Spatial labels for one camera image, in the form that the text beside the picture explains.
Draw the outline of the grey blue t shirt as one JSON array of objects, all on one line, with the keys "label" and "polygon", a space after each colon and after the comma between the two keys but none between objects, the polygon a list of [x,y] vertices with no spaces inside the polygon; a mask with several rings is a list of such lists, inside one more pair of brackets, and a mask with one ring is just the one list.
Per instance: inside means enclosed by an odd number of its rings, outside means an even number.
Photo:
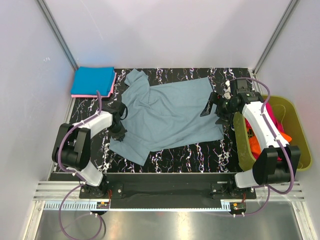
[{"label": "grey blue t shirt", "polygon": [[143,166],[150,152],[219,141],[224,138],[218,116],[201,116],[213,89],[207,77],[151,86],[149,77],[133,69],[121,95],[128,114],[123,141],[110,139],[109,149]]}]

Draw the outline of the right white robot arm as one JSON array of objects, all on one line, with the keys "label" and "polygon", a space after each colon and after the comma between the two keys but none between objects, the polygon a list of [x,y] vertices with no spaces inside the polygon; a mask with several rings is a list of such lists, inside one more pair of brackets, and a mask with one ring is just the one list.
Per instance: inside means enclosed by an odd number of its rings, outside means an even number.
[{"label": "right white robot arm", "polygon": [[239,172],[234,181],[227,185],[228,195],[239,198],[246,188],[268,187],[274,192],[286,195],[293,186],[301,156],[297,146],[291,146],[278,131],[267,109],[267,100],[259,92],[236,90],[230,99],[211,92],[207,104],[200,114],[218,116],[217,125],[228,125],[235,113],[240,113],[249,122],[261,153],[250,170]]}]

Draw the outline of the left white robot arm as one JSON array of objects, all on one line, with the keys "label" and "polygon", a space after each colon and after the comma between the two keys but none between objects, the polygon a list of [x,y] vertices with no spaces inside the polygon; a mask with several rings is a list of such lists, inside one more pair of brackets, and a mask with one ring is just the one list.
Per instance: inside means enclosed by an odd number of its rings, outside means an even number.
[{"label": "left white robot arm", "polygon": [[100,109],[93,116],[74,124],[60,125],[52,151],[52,161],[63,171],[76,175],[83,182],[82,190],[90,190],[97,198],[108,193],[106,177],[91,162],[91,139],[107,130],[115,141],[123,141],[127,130],[122,121],[128,108],[120,101]]}]

